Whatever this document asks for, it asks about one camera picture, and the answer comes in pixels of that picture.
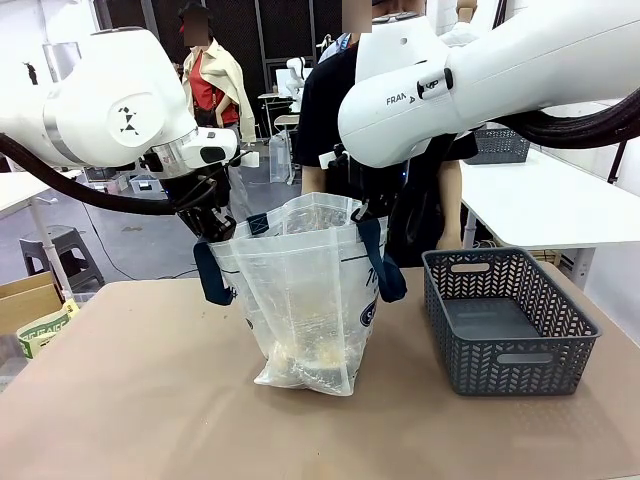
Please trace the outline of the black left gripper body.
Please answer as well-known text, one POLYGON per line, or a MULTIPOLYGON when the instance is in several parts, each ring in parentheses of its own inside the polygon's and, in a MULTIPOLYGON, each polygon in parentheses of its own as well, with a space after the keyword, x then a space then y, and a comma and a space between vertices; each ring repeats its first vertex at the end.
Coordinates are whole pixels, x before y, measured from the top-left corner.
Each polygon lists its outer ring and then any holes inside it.
POLYGON ((213 224, 214 210, 228 213, 230 193, 226 169, 198 169, 167 180, 167 197, 178 217, 191 231, 194 231, 196 223, 213 224))

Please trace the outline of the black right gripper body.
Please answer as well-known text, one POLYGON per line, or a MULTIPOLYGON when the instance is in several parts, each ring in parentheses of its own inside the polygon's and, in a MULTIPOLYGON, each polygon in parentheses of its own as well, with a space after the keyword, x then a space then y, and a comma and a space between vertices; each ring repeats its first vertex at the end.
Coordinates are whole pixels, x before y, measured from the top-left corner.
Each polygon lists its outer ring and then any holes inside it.
POLYGON ((406 163, 373 168, 347 154, 346 196, 370 209, 391 209, 406 183, 406 163))

